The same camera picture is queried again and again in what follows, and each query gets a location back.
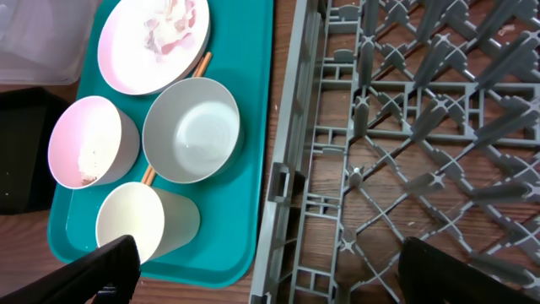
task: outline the plastic cup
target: plastic cup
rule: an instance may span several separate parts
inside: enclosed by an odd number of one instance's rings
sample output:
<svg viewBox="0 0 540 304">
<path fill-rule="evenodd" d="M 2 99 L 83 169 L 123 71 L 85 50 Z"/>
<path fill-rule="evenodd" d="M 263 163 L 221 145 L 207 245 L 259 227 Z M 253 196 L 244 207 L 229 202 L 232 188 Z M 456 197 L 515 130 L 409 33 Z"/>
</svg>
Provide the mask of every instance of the plastic cup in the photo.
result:
<svg viewBox="0 0 540 304">
<path fill-rule="evenodd" d="M 49 168 L 66 188 L 103 185 L 126 175 L 139 148 L 140 137 L 133 120 L 106 98 L 89 96 L 73 103 L 54 127 L 49 141 Z M 92 158 L 92 153 L 101 157 Z M 81 160 L 82 155 L 90 157 Z M 95 171 L 91 177 L 83 174 L 89 166 Z"/>
<path fill-rule="evenodd" d="M 101 205 L 95 224 L 98 247 L 131 235 L 141 263 L 186 245 L 199 230 L 197 206 L 181 195 L 128 182 L 113 190 Z"/>
</svg>

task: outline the teal tray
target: teal tray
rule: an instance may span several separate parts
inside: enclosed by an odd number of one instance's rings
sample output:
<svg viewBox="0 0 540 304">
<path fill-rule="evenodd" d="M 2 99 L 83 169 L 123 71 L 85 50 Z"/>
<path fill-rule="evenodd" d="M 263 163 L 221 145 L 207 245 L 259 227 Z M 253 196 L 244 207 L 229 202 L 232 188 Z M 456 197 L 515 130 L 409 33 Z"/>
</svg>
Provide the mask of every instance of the teal tray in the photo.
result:
<svg viewBox="0 0 540 304">
<path fill-rule="evenodd" d="M 101 29 L 118 0 L 105 0 L 95 15 L 77 98 L 101 95 L 137 124 L 157 95 L 128 96 L 109 87 L 97 64 Z M 236 98 L 246 138 L 241 155 L 223 174 L 192 185 L 157 177 L 155 187 L 191 198 L 201 212 L 195 239 L 143 265 L 143 276 L 211 288 L 235 283 L 249 269 L 255 253 L 257 212 L 267 122 L 272 59 L 273 0 L 208 0 L 213 53 L 205 77 L 215 79 Z M 148 162 L 139 153 L 135 166 L 113 184 L 72 191 L 58 186 L 48 226 L 52 252 L 65 263 L 96 248 L 95 219 L 104 198 L 124 182 L 140 181 Z"/>
</svg>

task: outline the gray bowl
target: gray bowl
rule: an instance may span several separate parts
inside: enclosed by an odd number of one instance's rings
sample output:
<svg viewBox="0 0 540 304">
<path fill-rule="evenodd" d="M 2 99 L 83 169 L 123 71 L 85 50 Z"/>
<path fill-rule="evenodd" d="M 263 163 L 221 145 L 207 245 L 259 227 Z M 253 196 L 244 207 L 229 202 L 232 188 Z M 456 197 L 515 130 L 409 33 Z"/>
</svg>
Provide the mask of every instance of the gray bowl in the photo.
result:
<svg viewBox="0 0 540 304">
<path fill-rule="evenodd" d="M 233 95 L 206 78 L 184 79 L 155 100 L 143 128 L 143 150 L 164 179 L 199 182 L 225 170 L 243 132 Z"/>
</svg>

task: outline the wooden chopstick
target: wooden chopstick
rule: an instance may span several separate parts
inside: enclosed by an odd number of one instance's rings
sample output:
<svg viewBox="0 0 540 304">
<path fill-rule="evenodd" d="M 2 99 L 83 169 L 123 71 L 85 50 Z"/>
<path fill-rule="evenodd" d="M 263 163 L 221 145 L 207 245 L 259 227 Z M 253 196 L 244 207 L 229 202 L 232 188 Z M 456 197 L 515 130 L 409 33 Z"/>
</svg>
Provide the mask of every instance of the wooden chopstick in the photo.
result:
<svg viewBox="0 0 540 304">
<path fill-rule="evenodd" d="M 206 68 L 208 67 L 208 64 L 210 63 L 210 59 L 212 59 L 212 53 L 207 52 L 204 58 L 202 58 L 199 61 L 199 64 L 195 68 L 195 72 L 193 72 L 192 77 L 201 77 L 204 75 L 204 72 L 206 72 Z M 148 168 L 146 168 L 146 171 L 144 172 L 143 179 L 141 182 L 145 185 L 151 186 L 154 182 L 155 176 L 157 175 L 157 172 L 152 168 L 151 165 L 148 165 Z"/>
</svg>

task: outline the pink plate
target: pink plate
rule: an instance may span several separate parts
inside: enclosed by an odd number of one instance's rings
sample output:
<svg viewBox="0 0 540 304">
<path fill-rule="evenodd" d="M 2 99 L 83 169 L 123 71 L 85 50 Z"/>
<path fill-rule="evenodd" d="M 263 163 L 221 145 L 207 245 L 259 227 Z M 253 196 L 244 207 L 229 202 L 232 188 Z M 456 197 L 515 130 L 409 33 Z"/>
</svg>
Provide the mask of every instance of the pink plate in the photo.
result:
<svg viewBox="0 0 540 304">
<path fill-rule="evenodd" d="M 128 95 L 152 94 L 195 68 L 208 42 L 210 12 L 207 0 L 188 1 L 193 3 L 194 14 L 190 32 L 163 56 L 145 47 L 144 22 L 154 11 L 155 1 L 121 0 L 116 5 L 98 45 L 101 75 L 110 87 Z"/>
</svg>

